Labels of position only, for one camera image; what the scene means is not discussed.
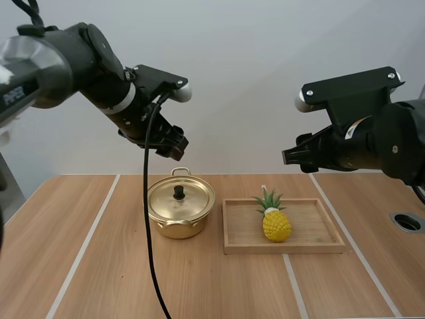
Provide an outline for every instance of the pineapple leaves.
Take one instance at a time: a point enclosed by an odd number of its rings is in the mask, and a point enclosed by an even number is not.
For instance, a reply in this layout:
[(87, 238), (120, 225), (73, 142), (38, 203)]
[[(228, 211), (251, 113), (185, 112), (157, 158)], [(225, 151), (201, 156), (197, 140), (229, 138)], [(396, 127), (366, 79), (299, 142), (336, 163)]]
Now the pineapple leaves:
[(268, 198), (266, 199), (266, 203), (268, 207), (273, 207), (273, 196), (274, 196), (274, 189), (272, 192), (268, 195)]
[(267, 202), (268, 193), (266, 191), (266, 188), (263, 188), (263, 196), (264, 196), (264, 201)]
[(264, 213), (264, 211), (267, 208), (271, 208), (271, 207), (277, 208), (279, 210), (285, 209), (285, 207), (279, 207), (280, 198), (282, 197), (283, 194), (277, 195), (276, 198), (274, 198), (274, 196), (276, 194), (276, 190), (273, 189), (273, 191), (271, 193), (268, 193), (265, 188), (263, 188), (263, 194), (264, 194), (263, 199), (254, 196), (254, 198), (257, 200), (258, 204), (260, 204), (264, 208), (263, 211), (260, 211), (260, 210), (257, 210), (257, 211)]
[(254, 196), (254, 198), (257, 200), (257, 202), (261, 205), (261, 206), (263, 206), (264, 207), (264, 209), (267, 209), (268, 207), (267, 207), (267, 205), (266, 205), (266, 203), (261, 199), (261, 198), (259, 198), (259, 197), (256, 197), (256, 196)]
[(279, 196), (277, 196), (277, 198), (275, 198), (274, 202), (273, 202), (273, 207), (278, 208), (279, 204), (280, 204), (280, 198), (282, 197), (283, 194), (280, 194)]

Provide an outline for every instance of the black lid knob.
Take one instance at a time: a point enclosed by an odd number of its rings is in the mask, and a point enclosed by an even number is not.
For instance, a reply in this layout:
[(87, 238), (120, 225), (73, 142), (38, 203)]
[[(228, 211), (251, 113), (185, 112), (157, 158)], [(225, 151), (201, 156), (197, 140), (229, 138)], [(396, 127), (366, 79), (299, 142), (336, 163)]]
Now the black lid knob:
[(177, 185), (174, 187), (174, 195), (173, 197), (177, 200), (183, 199), (185, 198), (186, 194), (183, 193), (183, 186), (182, 185)]

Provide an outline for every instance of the wooden table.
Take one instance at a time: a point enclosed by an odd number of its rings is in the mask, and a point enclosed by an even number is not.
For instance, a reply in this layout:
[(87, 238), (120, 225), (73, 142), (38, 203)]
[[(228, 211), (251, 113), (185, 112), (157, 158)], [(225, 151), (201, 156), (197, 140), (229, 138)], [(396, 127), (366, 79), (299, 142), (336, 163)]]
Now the wooden table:
[[(173, 318), (425, 316), (425, 233), (404, 233), (389, 218), (425, 217), (425, 206), (401, 182), (377, 173), (202, 178), (217, 197), (206, 229), (180, 241), (153, 231)], [(222, 198), (257, 195), (261, 185), (329, 199), (347, 252), (224, 255)], [(0, 318), (164, 318), (149, 273), (142, 190), (140, 175), (44, 183), (5, 228)]]

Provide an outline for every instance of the yellow pineapple body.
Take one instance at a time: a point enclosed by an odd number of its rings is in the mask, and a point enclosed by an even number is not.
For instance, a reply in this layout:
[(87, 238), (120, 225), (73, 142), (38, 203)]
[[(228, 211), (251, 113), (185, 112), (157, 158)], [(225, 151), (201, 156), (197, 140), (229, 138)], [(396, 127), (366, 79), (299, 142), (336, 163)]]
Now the yellow pineapple body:
[(264, 234), (272, 241), (285, 241), (292, 232), (291, 224), (279, 209), (267, 209), (263, 218)]

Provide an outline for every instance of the gold pot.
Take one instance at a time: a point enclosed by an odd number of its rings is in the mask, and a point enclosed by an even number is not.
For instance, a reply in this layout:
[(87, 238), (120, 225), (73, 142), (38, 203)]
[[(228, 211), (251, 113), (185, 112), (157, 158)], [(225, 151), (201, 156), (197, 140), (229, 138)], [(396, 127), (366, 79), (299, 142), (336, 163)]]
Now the gold pot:
[[(187, 175), (175, 175), (176, 171), (186, 171)], [(174, 239), (189, 238), (202, 231), (214, 202), (212, 187), (185, 167), (173, 169), (170, 177), (147, 190), (149, 218), (160, 234)]]

